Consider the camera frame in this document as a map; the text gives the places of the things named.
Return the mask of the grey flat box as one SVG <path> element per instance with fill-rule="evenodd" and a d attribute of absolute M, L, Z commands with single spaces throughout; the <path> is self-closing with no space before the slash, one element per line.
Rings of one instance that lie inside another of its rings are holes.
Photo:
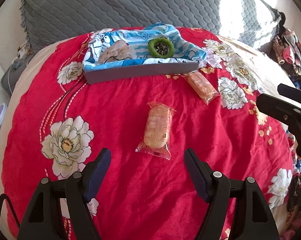
<path fill-rule="evenodd" d="M 154 63 L 84 72 L 83 76 L 88 84 L 93 84 L 131 77 L 187 74 L 189 72 L 194 72 L 199 68 L 198 62 Z"/>

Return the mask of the small items on stool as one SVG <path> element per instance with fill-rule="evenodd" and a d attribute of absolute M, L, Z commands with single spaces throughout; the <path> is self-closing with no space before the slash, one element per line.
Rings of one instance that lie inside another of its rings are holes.
<path fill-rule="evenodd" d="M 31 55 L 33 53 L 32 48 L 24 43 L 19 49 L 18 49 L 18 53 L 17 53 L 17 59 L 19 59 L 20 61 L 24 61 L 29 55 Z"/>

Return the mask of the blue striped Doraemon cloth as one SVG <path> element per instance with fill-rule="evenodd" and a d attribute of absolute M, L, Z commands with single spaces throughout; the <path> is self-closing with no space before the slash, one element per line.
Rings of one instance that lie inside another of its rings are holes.
<path fill-rule="evenodd" d="M 152 56 L 148 49 L 150 41 L 154 38 L 167 38 L 174 46 L 172 56 L 166 59 Z M 132 58 L 115 60 L 111 63 L 99 63 L 102 53 L 110 48 L 116 41 L 124 41 L 135 50 Z M 83 59 L 83 71 L 93 72 L 97 70 L 112 69 L 117 67 L 137 66 L 151 63 L 189 63 L 202 62 L 207 57 L 206 51 L 195 44 L 184 40 L 177 28 L 170 24 L 156 23 L 142 30 L 114 30 L 103 29 L 95 33 L 89 42 L 86 55 Z"/>

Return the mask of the beige mesh hair net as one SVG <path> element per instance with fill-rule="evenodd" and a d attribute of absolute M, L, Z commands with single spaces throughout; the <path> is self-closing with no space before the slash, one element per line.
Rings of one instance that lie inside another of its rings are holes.
<path fill-rule="evenodd" d="M 108 62 L 122 61 L 127 59 L 136 59 L 135 49 L 123 40 L 116 41 L 107 48 L 99 57 L 99 64 Z"/>

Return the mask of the leopard print scrunchie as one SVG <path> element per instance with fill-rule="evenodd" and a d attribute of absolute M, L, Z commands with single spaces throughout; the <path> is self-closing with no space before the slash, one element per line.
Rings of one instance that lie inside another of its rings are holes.
<path fill-rule="evenodd" d="M 161 57 L 166 56 L 170 52 L 170 46 L 163 42 L 156 43 L 154 49 Z"/>

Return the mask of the packaged biscuit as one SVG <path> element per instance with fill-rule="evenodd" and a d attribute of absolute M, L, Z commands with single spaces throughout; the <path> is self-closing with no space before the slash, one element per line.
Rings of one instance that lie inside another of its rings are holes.
<path fill-rule="evenodd" d="M 199 71 L 184 74 L 183 78 L 207 105 L 219 96 L 217 90 Z"/>
<path fill-rule="evenodd" d="M 163 103 L 149 102 L 150 109 L 142 141 L 135 152 L 143 152 L 166 160 L 171 159 L 169 149 L 172 119 L 175 110 Z"/>

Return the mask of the pile of clothes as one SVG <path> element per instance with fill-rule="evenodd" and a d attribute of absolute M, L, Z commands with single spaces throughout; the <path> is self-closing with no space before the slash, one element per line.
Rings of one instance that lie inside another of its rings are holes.
<path fill-rule="evenodd" d="M 280 12 L 278 31 L 272 40 L 271 56 L 301 90 L 301 42 L 296 33 L 284 26 L 286 15 Z"/>

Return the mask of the grey quilted headboard cover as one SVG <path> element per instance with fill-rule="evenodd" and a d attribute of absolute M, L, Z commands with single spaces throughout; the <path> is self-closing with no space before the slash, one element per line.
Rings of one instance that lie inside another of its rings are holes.
<path fill-rule="evenodd" d="M 205 29 L 267 52 L 281 21 L 264 0 L 21 0 L 20 11 L 35 51 L 104 28 L 161 22 Z"/>

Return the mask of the grey bedside stool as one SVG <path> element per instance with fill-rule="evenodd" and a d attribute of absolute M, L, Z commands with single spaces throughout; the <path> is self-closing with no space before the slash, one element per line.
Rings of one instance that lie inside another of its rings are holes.
<path fill-rule="evenodd" d="M 12 96 L 16 83 L 27 67 L 27 63 L 29 63 L 34 56 L 35 54 L 31 53 L 29 55 L 24 55 L 22 58 L 17 57 L 1 78 L 1 87 L 9 97 Z"/>

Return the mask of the red floral bedspread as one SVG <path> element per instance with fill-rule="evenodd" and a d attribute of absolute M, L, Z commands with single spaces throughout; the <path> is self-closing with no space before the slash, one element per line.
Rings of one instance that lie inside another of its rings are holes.
<path fill-rule="evenodd" d="M 88 84 L 99 88 L 97 118 L 107 139 L 97 155 L 104 147 L 111 151 L 102 187 L 89 204 L 103 239 L 194 239 L 207 206 L 184 164 L 189 147 L 229 178 L 255 178 L 270 207 L 286 199 L 291 149 L 282 125 L 256 107 L 255 73 L 214 34 L 193 28 L 179 32 L 208 53 L 201 74 L 219 93 L 208 105 L 178 75 Z M 153 101 L 175 110 L 170 160 L 135 152 Z"/>

